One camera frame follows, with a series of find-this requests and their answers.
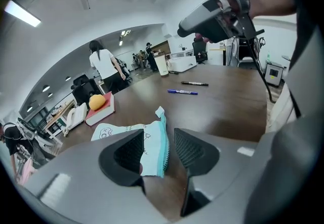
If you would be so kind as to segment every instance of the black rubber pad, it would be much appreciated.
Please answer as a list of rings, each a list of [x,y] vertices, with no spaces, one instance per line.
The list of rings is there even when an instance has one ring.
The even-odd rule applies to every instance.
[[[143,153],[144,130],[140,129],[106,147],[99,156],[99,166],[110,180],[119,185],[143,187],[139,174]]]
[[[174,129],[176,152],[189,176],[208,173],[219,160],[219,151],[213,145],[181,129]]]

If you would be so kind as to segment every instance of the white shirt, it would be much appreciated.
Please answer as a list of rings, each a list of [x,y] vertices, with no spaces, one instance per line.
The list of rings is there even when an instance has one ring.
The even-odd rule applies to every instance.
[[[99,52],[100,60],[98,59],[97,52],[93,52],[90,56],[91,67],[95,67],[102,79],[106,79],[113,74],[117,73],[117,70],[113,67],[111,59],[113,54],[111,54],[107,49],[102,49]]]

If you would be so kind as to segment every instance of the blue towel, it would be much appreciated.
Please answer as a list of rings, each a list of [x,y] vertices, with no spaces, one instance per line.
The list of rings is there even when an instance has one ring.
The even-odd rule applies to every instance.
[[[134,126],[118,127],[112,124],[99,124],[92,135],[91,141],[109,138],[109,136],[135,130],[144,130],[144,153],[141,158],[143,166],[142,176],[156,175],[164,176],[168,167],[170,143],[167,135],[167,118],[164,109],[160,106],[155,114],[160,121],[154,121],[151,124],[137,124]]]

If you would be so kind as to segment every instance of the printer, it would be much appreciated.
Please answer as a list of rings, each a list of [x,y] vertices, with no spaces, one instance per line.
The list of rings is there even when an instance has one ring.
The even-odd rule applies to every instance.
[[[168,70],[174,72],[184,72],[197,65],[196,57],[192,51],[169,54]]]

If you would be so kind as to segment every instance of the white cup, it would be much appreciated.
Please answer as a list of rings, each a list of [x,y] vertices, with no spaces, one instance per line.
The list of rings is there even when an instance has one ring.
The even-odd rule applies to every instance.
[[[154,54],[154,59],[162,77],[169,74],[167,63],[166,63],[166,54],[164,52],[157,52]]]

